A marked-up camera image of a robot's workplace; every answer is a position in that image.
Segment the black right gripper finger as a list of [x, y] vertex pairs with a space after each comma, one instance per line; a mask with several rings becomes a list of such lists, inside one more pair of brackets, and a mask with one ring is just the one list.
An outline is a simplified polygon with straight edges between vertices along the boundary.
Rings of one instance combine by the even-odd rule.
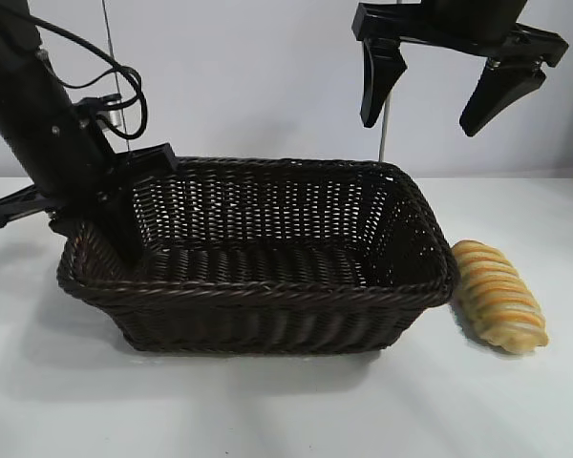
[[407, 70], [400, 43], [384, 38], [362, 41], [364, 77], [360, 117], [365, 128], [372, 128], [394, 85]]
[[507, 107], [538, 90], [545, 79], [540, 61], [488, 59], [459, 119], [464, 134], [478, 134]]

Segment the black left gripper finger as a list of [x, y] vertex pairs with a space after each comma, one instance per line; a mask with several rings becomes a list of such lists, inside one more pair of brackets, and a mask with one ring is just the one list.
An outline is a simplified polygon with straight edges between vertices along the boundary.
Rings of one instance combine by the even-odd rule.
[[52, 231], [66, 239], [75, 239], [83, 223], [84, 218], [80, 215], [56, 214], [52, 217]]
[[97, 225], [124, 262], [133, 265], [139, 261], [142, 242], [129, 188], [97, 194]]

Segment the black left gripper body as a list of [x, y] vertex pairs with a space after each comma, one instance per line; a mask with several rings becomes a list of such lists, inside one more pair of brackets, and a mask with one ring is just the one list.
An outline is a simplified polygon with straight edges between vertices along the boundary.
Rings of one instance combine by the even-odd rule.
[[116, 153], [89, 106], [64, 97], [0, 94], [0, 135], [32, 180], [0, 198], [0, 227], [42, 211], [127, 220], [134, 186], [178, 168], [167, 143]]

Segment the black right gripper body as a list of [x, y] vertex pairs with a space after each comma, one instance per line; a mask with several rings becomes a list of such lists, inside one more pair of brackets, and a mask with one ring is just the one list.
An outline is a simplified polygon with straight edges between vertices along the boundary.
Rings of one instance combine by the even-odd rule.
[[524, 1], [420, 1], [357, 6], [358, 41], [381, 38], [451, 49], [496, 60], [540, 60], [555, 67], [568, 49], [557, 33], [520, 24]]

